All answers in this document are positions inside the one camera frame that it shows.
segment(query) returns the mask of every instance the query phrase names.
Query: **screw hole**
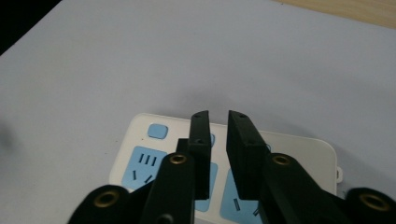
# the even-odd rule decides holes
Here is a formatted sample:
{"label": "screw hole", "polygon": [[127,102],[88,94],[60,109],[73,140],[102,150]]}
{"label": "screw hole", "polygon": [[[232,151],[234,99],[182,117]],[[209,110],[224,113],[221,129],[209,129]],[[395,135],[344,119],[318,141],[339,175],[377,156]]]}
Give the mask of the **screw hole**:
{"label": "screw hole", "polygon": [[289,165],[290,160],[286,156],[274,156],[273,162],[279,165]]}
{"label": "screw hole", "polygon": [[359,199],[361,199],[366,206],[380,212],[387,212],[390,209],[387,202],[374,194],[365,193],[360,195]]}
{"label": "screw hole", "polygon": [[114,203],[117,202],[117,200],[119,199],[120,194],[115,191],[115,190],[109,190],[106,192],[101,193],[99,196],[97,196],[95,198],[95,200],[93,201],[93,204],[96,207],[109,207],[111,205],[113,205]]}
{"label": "screw hole", "polygon": [[183,156],[183,155],[173,155],[170,159],[170,162],[172,162],[173,164],[181,164],[186,162],[187,157]]}

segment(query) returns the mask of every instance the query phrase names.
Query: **electrical outlet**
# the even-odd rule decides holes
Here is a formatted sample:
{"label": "electrical outlet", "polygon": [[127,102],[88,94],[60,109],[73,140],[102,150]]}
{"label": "electrical outlet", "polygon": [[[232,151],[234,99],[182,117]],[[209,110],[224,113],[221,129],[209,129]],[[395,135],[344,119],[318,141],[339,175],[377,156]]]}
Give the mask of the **electrical outlet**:
{"label": "electrical outlet", "polygon": [[121,184],[129,189],[139,189],[155,179],[166,152],[147,147],[135,147]]}
{"label": "electrical outlet", "polygon": [[231,170],[227,174],[220,215],[236,223],[262,224],[259,214],[259,202],[239,199]]}
{"label": "electrical outlet", "polygon": [[216,174],[218,173],[218,165],[210,162],[210,190],[209,199],[195,201],[195,209],[201,212],[206,212],[209,209],[210,198],[212,197],[213,187],[215,186]]}

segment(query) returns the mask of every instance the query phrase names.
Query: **wooden surface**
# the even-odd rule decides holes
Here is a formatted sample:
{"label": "wooden surface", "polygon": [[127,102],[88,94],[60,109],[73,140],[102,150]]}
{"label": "wooden surface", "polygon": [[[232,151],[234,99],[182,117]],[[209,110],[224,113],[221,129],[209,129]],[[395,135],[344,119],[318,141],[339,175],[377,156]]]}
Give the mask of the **wooden surface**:
{"label": "wooden surface", "polygon": [[396,0],[277,0],[319,12],[396,29]]}

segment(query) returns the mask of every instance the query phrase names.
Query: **white power strip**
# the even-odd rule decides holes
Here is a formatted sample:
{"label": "white power strip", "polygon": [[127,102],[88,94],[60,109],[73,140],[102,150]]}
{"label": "white power strip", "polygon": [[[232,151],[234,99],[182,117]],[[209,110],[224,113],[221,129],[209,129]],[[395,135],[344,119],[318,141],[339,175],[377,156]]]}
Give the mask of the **white power strip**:
{"label": "white power strip", "polygon": [[[161,159],[175,152],[177,140],[188,138],[189,132],[189,119],[137,115],[131,121],[111,170],[110,184],[133,191],[154,179]],[[195,204],[195,217],[211,223],[262,223],[256,210],[257,202],[237,197],[226,153],[227,126],[211,123],[210,132],[213,144],[211,194],[209,200]],[[336,193],[337,158],[328,143],[281,133],[260,134],[272,152],[294,157],[321,188]]]}

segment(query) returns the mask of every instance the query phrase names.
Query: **white table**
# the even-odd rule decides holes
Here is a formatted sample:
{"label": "white table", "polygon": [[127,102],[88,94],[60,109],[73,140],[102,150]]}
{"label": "white table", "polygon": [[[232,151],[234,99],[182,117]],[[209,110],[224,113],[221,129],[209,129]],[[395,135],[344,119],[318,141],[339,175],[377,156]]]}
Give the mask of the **white table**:
{"label": "white table", "polygon": [[0,57],[0,223],[65,223],[130,120],[229,109],[396,199],[396,30],[269,0],[63,0]]}

